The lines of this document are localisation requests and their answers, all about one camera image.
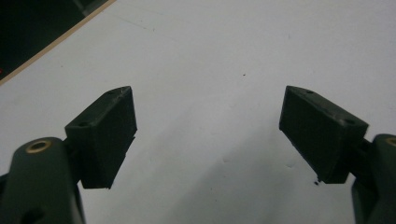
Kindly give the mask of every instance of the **mounting hole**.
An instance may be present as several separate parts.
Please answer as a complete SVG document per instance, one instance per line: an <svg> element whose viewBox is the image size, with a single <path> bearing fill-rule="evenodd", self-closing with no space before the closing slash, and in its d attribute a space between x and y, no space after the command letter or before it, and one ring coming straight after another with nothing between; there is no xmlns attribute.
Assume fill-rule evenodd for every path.
<svg viewBox="0 0 396 224"><path fill-rule="evenodd" d="M396 137L387 138L386 141L387 141L387 143L390 144L391 146L396 147Z"/></svg>
<svg viewBox="0 0 396 224"><path fill-rule="evenodd" d="M355 124L355 121L353 121L352 119L344 119L344 121L348 124Z"/></svg>
<svg viewBox="0 0 396 224"><path fill-rule="evenodd" d="M43 219L45 213L41 208L34 208L22 217L21 224L35 224Z"/></svg>
<svg viewBox="0 0 396 224"><path fill-rule="evenodd" d="M34 142L32 145L30 145L28 148L26 148L26 152L31 154L38 153L44 151L49 147L50 147L50 141L48 140L37 141Z"/></svg>
<svg viewBox="0 0 396 224"><path fill-rule="evenodd" d="M88 125L90 125L90 123L88 121L82 121L78 126L79 127L87 127Z"/></svg>

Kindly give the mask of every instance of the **wooden edge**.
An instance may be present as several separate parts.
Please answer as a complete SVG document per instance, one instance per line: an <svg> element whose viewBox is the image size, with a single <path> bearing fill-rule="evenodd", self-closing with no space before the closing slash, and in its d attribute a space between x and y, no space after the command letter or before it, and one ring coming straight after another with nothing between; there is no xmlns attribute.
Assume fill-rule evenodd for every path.
<svg viewBox="0 0 396 224"><path fill-rule="evenodd" d="M56 40L54 40L52 43L50 43L48 46L46 46L44 49L40 50L35 56L33 56L31 59L23 63L21 66L19 66L17 69L15 69L13 72L8 74L6 77L3 77L3 79L0 80L0 86L15 77L19 72L23 71L26 67L28 67L30 64L34 63L37 61L37 59L41 58L44 54L46 54L48 51L53 49L55 46L60 44L62 41L64 41L67 37L69 37L71 34L73 34L76 30L78 30L81 26L83 26L85 23L90 21L93 17L101 13L105 8L113 4L116 0L107 0L105 3L103 3L99 8L97 8L94 12L92 12L90 15L85 17L82 21L77 23L75 26L70 28L68 31L66 31L63 35L59 36Z"/></svg>

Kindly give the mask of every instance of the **white table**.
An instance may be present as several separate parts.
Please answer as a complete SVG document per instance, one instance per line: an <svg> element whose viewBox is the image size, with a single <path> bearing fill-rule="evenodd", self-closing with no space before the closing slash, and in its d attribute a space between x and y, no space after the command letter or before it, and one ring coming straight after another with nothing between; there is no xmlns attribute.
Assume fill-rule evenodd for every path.
<svg viewBox="0 0 396 224"><path fill-rule="evenodd" d="M0 87L12 153L131 85L136 139L88 223L353 223L351 175L316 186L278 121L286 85L396 133L395 1L120 0Z"/></svg>

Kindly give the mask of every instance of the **brass insert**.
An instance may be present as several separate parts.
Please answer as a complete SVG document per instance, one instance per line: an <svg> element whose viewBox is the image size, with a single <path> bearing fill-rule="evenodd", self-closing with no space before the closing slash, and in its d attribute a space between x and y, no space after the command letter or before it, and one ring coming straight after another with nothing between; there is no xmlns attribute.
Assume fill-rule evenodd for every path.
<svg viewBox="0 0 396 224"><path fill-rule="evenodd" d="M396 137L387 138L386 141L387 141L387 143L390 144L391 146L396 147Z"/></svg>
<svg viewBox="0 0 396 224"><path fill-rule="evenodd" d="M26 148L26 152L30 154L38 153L44 151L49 147L50 147L50 141L48 140L36 141L32 143L28 148Z"/></svg>

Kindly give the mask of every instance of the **black object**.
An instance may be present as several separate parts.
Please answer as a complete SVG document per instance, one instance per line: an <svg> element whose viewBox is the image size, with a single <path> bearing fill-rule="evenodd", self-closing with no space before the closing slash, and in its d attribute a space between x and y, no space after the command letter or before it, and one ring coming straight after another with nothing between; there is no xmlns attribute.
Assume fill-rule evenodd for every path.
<svg viewBox="0 0 396 224"><path fill-rule="evenodd" d="M85 223L77 182L111 187L137 130L131 88L106 92L65 129L64 141L17 149L0 177L0 223Z"/></svg>
<svg viewBox="0 0 396 224"><path fill-rule="evenodd" d="M0 0L0 79L84 18L72 0Z"/></svg>
<svg viewBox="0 0 396 224"><path fill-rule="evenodd" d="M356 223L396 223L396 136L363 137L368 124L319 94L288 86L279 129L326 184L356 176Z"/></svg>

